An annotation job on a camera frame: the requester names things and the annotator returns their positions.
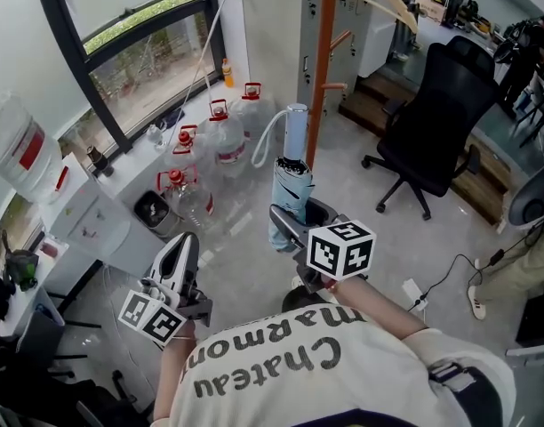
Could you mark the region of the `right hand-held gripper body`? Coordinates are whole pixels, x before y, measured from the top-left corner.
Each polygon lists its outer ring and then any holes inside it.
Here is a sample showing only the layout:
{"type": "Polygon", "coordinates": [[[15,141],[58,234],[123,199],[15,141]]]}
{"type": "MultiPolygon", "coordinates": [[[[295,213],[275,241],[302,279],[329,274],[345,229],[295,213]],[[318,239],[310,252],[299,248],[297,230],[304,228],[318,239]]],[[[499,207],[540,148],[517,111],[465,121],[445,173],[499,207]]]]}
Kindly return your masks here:
{"type": "Polygon", "coordinates": [[[362,222],[338,217],[333,224],[306,229],[302,237],[303,248],[295,261],[309,293],[324,289],[322,277],[338,283],[368,275],[377,234],[362,222]]]}

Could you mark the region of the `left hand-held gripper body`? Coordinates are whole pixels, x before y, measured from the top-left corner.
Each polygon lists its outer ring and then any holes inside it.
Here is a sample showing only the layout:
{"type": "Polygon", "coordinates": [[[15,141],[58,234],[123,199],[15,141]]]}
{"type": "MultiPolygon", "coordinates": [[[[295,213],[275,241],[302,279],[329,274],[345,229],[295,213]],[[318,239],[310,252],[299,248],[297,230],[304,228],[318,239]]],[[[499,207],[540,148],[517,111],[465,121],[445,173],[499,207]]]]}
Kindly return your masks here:
{"type": "Polygon", "coordinates": [[[171,290],[152,278],[142,278],[138,291],[131,290],[118,320],[156,344],[168,344],[189,321],[210,325],[212,300],[192,285],[183,292],[171,290]]]}

